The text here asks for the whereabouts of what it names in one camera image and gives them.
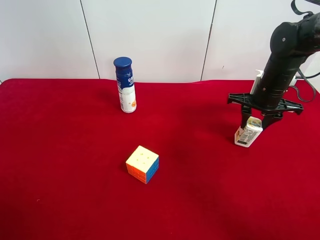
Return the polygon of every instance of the rubik's cube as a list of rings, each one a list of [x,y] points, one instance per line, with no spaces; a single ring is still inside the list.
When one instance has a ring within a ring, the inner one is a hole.
[[[159,155],[138,146],[125,164],[129,174],[147,184],[159,168]]]

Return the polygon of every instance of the small white box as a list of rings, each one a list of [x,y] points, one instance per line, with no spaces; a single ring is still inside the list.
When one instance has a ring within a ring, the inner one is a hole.
[[[251,116],[246,121],[244,129],[239,127],[235,132],[234,143],[236,145],[248,148],[263,130],[262,121],[259,118]]]

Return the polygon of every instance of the red table surface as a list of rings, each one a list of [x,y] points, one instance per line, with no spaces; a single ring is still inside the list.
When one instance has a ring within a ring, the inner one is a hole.
[[[227,97],[252,83],[136,83],[127,114],[112,80],[5,81],[0,239],[319,240],[320,96],[244,148]],[[138,145],[159,154],[148,184],[126,170]]]

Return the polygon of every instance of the black cable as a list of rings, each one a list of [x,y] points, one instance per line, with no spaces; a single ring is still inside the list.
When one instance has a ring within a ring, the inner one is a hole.
[[[312,84],[307,80],[306,76],[302,73],[302,71],[300,70],[300,68],[298,69],[298,73],[301,75],[302,79],[304,79],[309,85],[310,87],[312,88],[313,90],[313,98],[311,100],[304,100],[303,98],[301,98],[300,96],[300,91],[299,89],[296,87],[296,86],[289,86],[290,88],[293,88],[296,90],[296,94],[297,94],[297,97],[300,101],[304,102],[304,103],[309,103],[311,101],[313,101],[316,97],[316,94],[317,94],[317,90],[315,89],[314,86],[312,86]]]
[[[305,78],[312,79],[312,78],[315,78],[316,76],[319,76],[319,75],[320,75],[320,72],[318,72],[317,74],[312,75],[312,76],[306,76]],[[304,79],[304,78],[302,76],[296,76],[296,79]]]

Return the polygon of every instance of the robotic arm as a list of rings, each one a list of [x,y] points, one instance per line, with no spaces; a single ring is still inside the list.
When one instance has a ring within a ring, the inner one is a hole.
[[[320,5],[319,1],[307,1]],[[251,116],[251,108],[260,110],[264,116],[263,129],[281,120],[283,112],[295,112],[299,115],[304,109],[301,104],[282,97],[300,65],[310,55],[320,51],[320,13],[300,12],[295,0],[292,1],[291,8],[298,15],[307,15],[299,22],[283,22],[274,30],[270,41],[271,55],[263,76],[251,91],[253,94],[229,94],[228,104],[241,104],[241,128],[245,127]]]

